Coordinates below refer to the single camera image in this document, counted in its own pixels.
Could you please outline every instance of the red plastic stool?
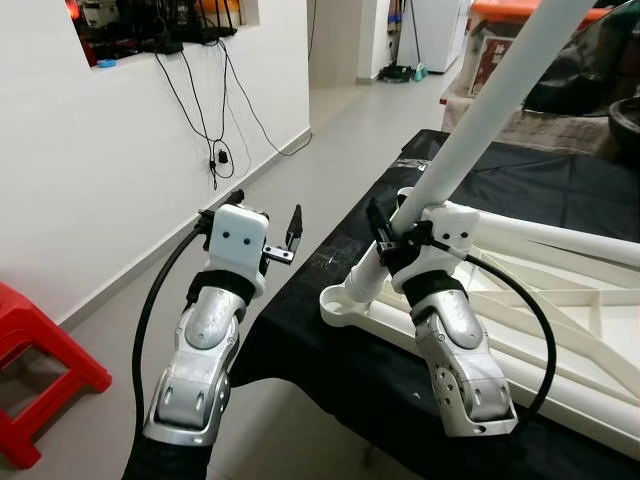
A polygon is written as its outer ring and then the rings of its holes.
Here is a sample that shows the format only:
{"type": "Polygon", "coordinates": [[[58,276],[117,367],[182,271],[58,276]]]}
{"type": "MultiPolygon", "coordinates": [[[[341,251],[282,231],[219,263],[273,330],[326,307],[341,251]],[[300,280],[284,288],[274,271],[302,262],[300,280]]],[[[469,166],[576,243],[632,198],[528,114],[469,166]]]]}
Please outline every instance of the red plastic stool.
{"type": "Polygon", "coordinates": [[[18,468],[32,467],[40,452],[31,437],[80,388],[104,392],[111,375],[80,345],[29,300],[0,282],[0,370],[28,347],[56,357],[68,371],[51,384],[16,418],[0,411],[0,452],[18,468]]]}

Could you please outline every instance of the white rod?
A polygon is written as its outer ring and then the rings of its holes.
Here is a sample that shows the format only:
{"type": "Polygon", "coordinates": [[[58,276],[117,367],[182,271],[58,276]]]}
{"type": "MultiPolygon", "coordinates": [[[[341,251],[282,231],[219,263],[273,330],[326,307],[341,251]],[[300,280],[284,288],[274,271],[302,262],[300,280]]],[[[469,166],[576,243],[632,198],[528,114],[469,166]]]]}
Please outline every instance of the white rod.
{"type": "MultiPolygon", "coordinates": [[[[404,233],[428,205],[441,204],[458,187],[480,155],[584,19],[594,0],[543,0],[524,25],[487,84],[437,153],[391,224],[404,233]]],[[[345,286],[357,302],[380,291],[386,272],[375,248],[369,248],[345,286]]]]}
{"type": "Polygon", "coordinates": [[[602,258],[640,269],[640,243],[576,232],[480,211],[478,236],[482,231],[490,235],[516,235],[526,240],[565,250],[602,258]]]}

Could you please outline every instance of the black mat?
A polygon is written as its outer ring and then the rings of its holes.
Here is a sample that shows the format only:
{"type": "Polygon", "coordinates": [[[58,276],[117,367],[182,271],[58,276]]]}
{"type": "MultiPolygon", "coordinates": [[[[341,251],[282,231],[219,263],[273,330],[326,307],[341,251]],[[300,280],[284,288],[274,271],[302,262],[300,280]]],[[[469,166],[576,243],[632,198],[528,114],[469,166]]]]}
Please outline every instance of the black mat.
{"type": "MultiPolygon", "coordinates": [[[[398,188],[416,182],[423,160],[445,138],[420,132],[280,290],[252,327],[232,384],[291,381],[343,425],[431,480],[640,478],[638,463],[542,417],[518,437],[447,438],[424,361],[357,328],[322,321],[321,290],[342,282],[371,242],[366,202],[376,196],[390,211],[398,188]]],[[[639,198],[637,177],[610,164],[494,143],[452,200],[638,241],[639,198]]]]}

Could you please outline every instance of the red light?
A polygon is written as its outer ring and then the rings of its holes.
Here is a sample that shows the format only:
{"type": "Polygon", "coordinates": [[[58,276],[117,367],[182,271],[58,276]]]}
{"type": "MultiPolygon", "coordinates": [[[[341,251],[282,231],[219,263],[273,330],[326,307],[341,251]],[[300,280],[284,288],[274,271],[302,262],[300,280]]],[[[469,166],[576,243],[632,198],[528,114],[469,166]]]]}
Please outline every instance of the red light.
{"type": "Polygon", "coordinates": [[[71,20],[77,20],[80,17],[80,9],[74,0],[65,0],[67,2],[67,9],[69,10],[69,16],[71,20]]]}

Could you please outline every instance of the white wall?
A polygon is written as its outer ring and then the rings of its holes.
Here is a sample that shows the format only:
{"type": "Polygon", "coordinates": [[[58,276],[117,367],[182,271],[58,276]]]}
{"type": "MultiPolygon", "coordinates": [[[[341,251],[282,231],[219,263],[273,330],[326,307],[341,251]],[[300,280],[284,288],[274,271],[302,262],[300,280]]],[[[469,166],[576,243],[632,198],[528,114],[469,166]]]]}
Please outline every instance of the white wall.
{"type": "MultiPolygon", "coordinates": [[[[284,146],[309,126],[306,6],[256,1],[260,25],[227,45],[269,135],[284,146]]],[[[63,0],[4,0],[2,7],[0,281],[60,323],[240,177],[213,191],[206,143],[187,126],[151,54],[91,70],[63,0]]],[[[185,54],[215,135],[222,58],[198,45],[185,54]]],[[[184,62],[161,58],[197,125],[184,62]]],[[[243,173],[273,152],[232,81],[230,102],[253,157],[249,168],[228,116],[228,143],[243,173]]]]}
{"type": "Polygon", "coordinates": [[[358,72],[360,79],[374,78],[391,62],[387,34],[390,0],[364,0],[360,11],[360,46],[358,72]]]}
{"type": "Polygon", "coordinates": [[[353,85],[358,69],[360,6],[371,0],[307,0],[309,34],[316,10],[316,30],[309,60],[312,87],[353,85]]]}

